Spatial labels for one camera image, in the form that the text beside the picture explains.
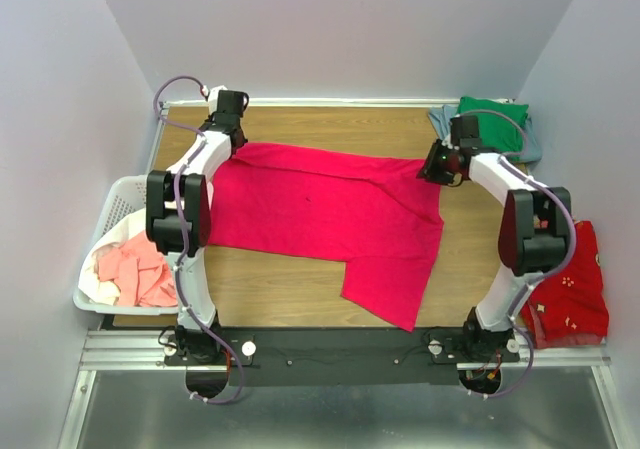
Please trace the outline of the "magenta t shirt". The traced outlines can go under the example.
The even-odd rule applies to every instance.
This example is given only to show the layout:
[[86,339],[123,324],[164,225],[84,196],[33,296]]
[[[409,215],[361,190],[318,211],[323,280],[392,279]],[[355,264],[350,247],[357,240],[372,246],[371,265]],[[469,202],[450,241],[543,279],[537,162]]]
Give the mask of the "magenta t shirt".
[[417,159],[249,143],[212,178],[212,245],[342,262],[342,296],[415,328],[438,257],[440,188]]

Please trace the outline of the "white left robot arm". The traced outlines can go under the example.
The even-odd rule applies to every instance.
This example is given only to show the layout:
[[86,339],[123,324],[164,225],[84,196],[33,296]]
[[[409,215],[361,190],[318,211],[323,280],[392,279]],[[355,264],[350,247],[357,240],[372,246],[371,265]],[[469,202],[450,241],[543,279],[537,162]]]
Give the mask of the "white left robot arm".
[[241,120],[249,96],[241,91],[201,90],[209,115],[195,129],[185,154],[146,178],[146,236],[165,256],[176,288],[176,354],[199,364],[220,357],[236,362],[231,346],[216,334],[217,309],[209,293],[204,252],[211,234],[212,178],[247,139]]

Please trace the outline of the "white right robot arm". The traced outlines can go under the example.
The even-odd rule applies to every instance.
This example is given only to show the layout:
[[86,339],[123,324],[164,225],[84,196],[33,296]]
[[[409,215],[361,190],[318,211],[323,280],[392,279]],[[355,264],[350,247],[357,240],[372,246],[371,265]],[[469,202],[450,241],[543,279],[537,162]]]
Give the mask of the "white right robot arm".
[[449,135],[433,143],[419,172],[441,186],[472,181],[503,208],[497,242],[500,267],[488,293],[461,328],[443,331],[430,345],[470,361],[517,352],[521,309],[545,279],[568,265],[577,243],[569,191],[540,183],[514,166],[511,154],[486,144],[479,114],[471,110],[454,116]]

